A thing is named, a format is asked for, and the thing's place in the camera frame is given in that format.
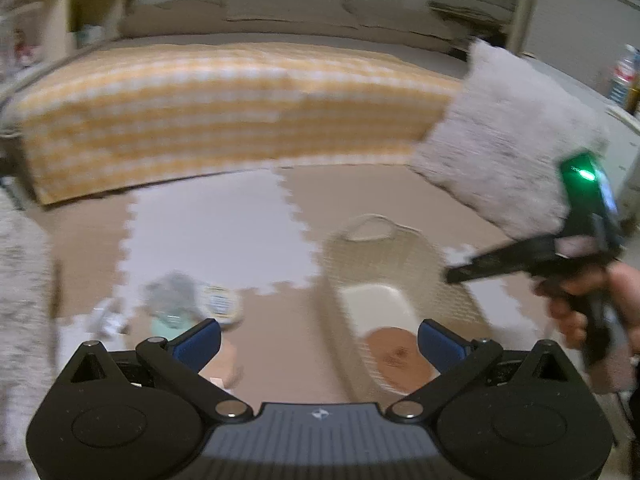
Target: logo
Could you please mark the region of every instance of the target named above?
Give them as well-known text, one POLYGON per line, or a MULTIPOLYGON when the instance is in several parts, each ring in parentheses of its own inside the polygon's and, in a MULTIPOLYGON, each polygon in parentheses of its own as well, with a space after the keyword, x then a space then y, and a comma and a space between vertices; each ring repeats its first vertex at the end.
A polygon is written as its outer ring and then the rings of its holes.
POLYGON ((313 415, 317 420, 325 420, 329 415, 331 415, 331 413, 324 408, 318 408, 317 410, 313 410, 311 415, 313 415))

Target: white foam tile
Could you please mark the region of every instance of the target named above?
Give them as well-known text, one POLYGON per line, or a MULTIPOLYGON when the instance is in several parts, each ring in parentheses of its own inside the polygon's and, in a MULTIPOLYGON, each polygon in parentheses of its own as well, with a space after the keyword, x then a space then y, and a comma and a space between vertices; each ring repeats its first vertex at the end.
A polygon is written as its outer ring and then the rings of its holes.
MULTIPOLYGON (((477 253, 469 245, 455 249, 443 248, 447 265, 468 263, 477 253)), ((520 303, 509 296, 501 278, 488 278, 465 283, 465 288, 476 300, 484 318, 492 329, 493 339, 509 350, 531 350, 542 338, 536 324, 520 311, 520 303)))
POLYGON ((190 178, 133 191, 135 216, 123 243, 116 288, 130 314, 143 286, 178 270, 228 288, 274 291, 272 283, 305 287, 319 269, 315 244, 294 218, 282 176, 256 170, 190 178))

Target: hand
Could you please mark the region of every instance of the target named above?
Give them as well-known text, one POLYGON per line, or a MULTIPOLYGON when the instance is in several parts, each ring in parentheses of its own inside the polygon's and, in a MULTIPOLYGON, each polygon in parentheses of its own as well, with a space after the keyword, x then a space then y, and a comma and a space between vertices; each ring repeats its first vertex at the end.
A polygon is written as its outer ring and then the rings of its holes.
MULTIPOLYGON (((578 276, 561 283, 562 290, 573 296, 582 296, 604 286, 609 287, 633 351, 640 353, 640 270, 614 262, 606 270, 587 267, 578 276)), ((535 288, 534 293, 548 296, 541 285, 535 288)), ((564 335, 565 344, 569 348, 580 348, 586 338, 586 316, 571 310, 566 300, 558 298, 549 299, 547 310, 564 335)))

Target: yellow checkered blanket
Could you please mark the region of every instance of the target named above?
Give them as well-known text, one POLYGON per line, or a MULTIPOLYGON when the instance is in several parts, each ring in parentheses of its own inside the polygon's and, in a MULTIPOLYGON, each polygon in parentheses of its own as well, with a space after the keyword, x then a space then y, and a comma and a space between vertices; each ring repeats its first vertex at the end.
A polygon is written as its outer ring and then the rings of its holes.
POLYGON ((287 43, 95 52, 12 103, 48 204, 295 164, 404 164, 459 81, 387 54, 287 43))

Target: metal rivet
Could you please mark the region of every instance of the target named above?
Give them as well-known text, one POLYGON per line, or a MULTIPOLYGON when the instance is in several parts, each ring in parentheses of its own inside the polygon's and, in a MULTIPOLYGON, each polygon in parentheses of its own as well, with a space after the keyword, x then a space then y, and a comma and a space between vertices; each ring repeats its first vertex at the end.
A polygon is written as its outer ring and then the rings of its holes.
POLYGON ((415 418, 424 410, 422 405, 418 402, 414 402, 413 400, 401 400, 391 407, 391 411, 402 418, 415 418))
POLYGON ((242 415, 249 407, 242 400, 223 400, 216 406, 216 411, 222 416, 235 418, 242 415))

